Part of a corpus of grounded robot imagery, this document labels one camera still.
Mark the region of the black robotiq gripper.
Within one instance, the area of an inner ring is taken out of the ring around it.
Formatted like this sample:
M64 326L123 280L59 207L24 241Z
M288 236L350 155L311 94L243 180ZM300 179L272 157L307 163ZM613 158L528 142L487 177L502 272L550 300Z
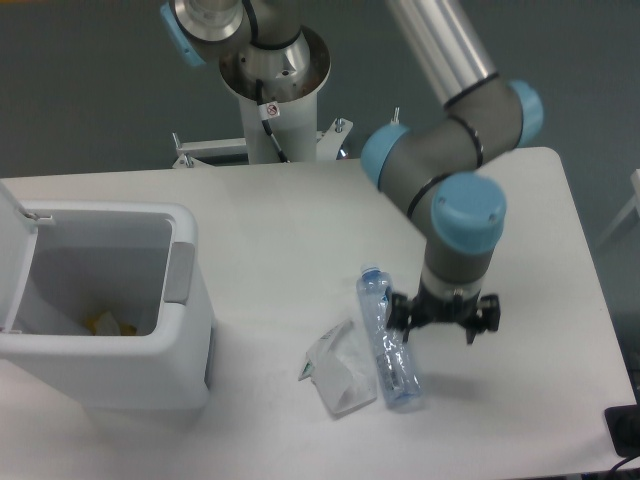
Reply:
M439 296L424 282L420 283L414 299L387 290L386 329L402 334L407 343L410 331L431 323L457 324L465 329L466 342L472 345L479 334L495 333L500 324L500 300L497 294L479 299L480 290L471 293L457 289Z

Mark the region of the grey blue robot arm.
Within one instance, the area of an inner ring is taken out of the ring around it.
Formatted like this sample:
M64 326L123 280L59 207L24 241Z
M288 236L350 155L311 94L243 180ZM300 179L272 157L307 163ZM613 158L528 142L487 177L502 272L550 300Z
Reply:
M481 291L506 214L503 191L479 170L541 129L543 107L522 81L501 78L456 1L391 1L388 9L445 111L416 133L392 120L375 131L361 165L425 236L417 295L395 293L389 328L461 326L469 339L499 327L500 303ZM253 164L316 160L317 115L304 112L326 82L324 41L295 1L169 1L161 18L184 61L217 61L239 101Z

